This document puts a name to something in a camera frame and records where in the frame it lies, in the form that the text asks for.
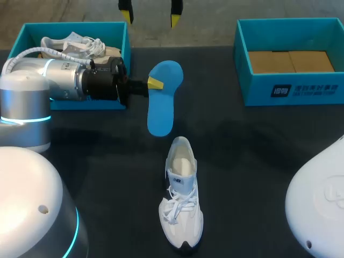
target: blue box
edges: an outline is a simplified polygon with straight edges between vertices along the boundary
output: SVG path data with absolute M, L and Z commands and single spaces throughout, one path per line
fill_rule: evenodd
M 122 58 L 130 72 L 130 42 L 125 22 L 110 23 L 26 23 L 21 28 L 9 58 L 16 57 L 22 51 L 40 46 L 43 37 L 64 39 L 70 33 L 85 37 L 100 38 L 106 46 L 121 49 Z M 88 98 L 86 101 L 53 101 L 52 110 L 105 110 L 125 109 L 118 101 L 98 101 Z
M 254 74 L 249 51 L 326 51 L 335 72 Z M 344 27 L 337 18 L 238 20 L 233 56 L 246 106 L 344 103 Z

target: black table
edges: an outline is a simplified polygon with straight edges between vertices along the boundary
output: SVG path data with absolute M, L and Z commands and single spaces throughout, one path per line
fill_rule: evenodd
M 0 52 L 4 62 L 9 52 Z M 198 160 L 203 240 L 194 257 L 308 257 L 286 222 L 289 182 L 344 133 L 344 106 L 244 107 L 232 47 L 133 48 L 133 77 L 160 61 L 184 70 L 172 132 L 147 129 L 147 99 L 125 111 L 54 111 L 44 154 L 60 172 L 89 233 L 89 258 L 178 257 L 158 206 L 174 137 Z

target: shoe box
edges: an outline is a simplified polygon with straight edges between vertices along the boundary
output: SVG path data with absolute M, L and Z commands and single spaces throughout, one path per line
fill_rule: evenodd
M 130 73 L 130 41 L 125 22 L 101 23 L 26 23 L 21 28 L 9 58 L 32 47 L 39 47 L 43 37 L 64 39 L 71 32 L 83 37 L 99 38 L 108 47 L 121 49 L 121 55 Z M 52 110 L 114 110 L 124 109 L 118 101 L 99 101 L 88 98 L 87 101 L 52 101 Z
M 336 18 L 238 20 L 233 56 L 246 106 L 344 103 Z

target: blue insole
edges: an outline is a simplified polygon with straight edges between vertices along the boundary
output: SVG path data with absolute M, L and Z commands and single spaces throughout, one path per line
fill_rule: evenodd
M 183 81 L 183 70 L 177 62 L 163 61 L 150 71 L 149 76 L 162 82 L 163 89 L 148 89 L 147 126 L 152 135 L 162 137 L 173 127 L 174 92 Z

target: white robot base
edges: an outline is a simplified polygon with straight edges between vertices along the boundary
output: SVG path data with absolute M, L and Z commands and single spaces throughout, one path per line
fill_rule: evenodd
M 316 258 L 344 257 L 343 138 L 300 168 L 286 193 L 291 231 Z
M 86 258 L 85 225 L 54 166 L 0 147 L 0 258 Z

